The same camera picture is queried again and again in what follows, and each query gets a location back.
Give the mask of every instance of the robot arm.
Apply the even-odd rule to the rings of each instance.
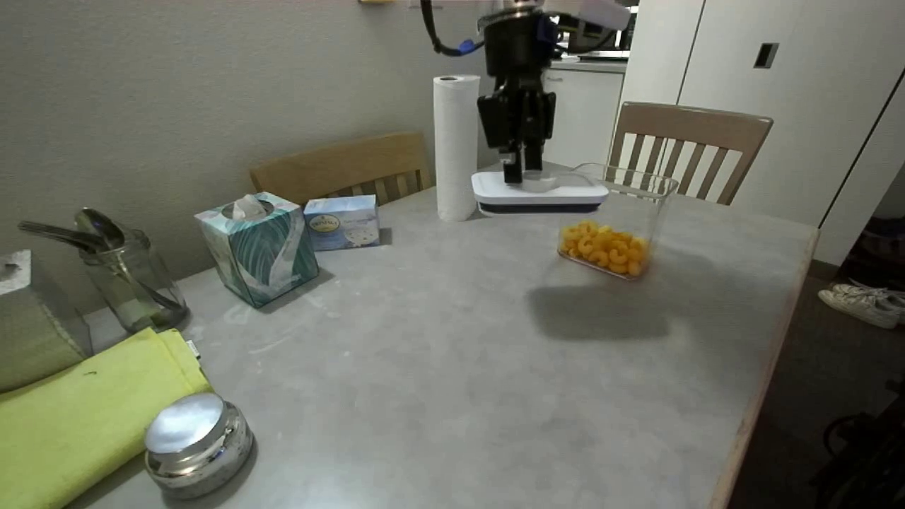
[[[481,48],[440,46],[430,0],[421,0],[421,15],[436,50],[461,56]],[[624,22],[626,9],[614,0],[484,0],[477,25],[494,91],[477,98],[477,110],[486,145],[499,151],[505,185],[516,186],[522,169],[543,169],[543,142],[552,138],[557,107],[557,97],[543,91],[543,70],[553,53],[590,50]]]

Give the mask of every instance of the paper towel roll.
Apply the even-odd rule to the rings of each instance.
[[[477,93],[481,77],[445,73],[431,79],[431,168],[440,220],[467,220],[474,213]]]

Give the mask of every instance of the white base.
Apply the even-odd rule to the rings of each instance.
[[[585,207],[595,209],[608,189],[590,181],[574,181],[563,176],[537,176],[526,178],[519,186],[502,181],[502,173],[474,173],[472,189],[477,207],[547,207],[547,209],[568,209]]]

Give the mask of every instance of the yellow object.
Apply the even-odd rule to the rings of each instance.
[[[177,330],[141,330],[62,374],[0,394],[0,506],[64,506],[143,451],[146,424],[209,391]]]
[[[595,220],[568,224],[559,231],[559,255],[626,277],[639,277],[650,261],[643,238]]]

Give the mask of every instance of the metal lid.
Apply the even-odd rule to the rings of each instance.
[[[187,453],[218,435],[226,401],[214,394],[194,394],[163,408],[143,432],[143,451],[157,456]]]

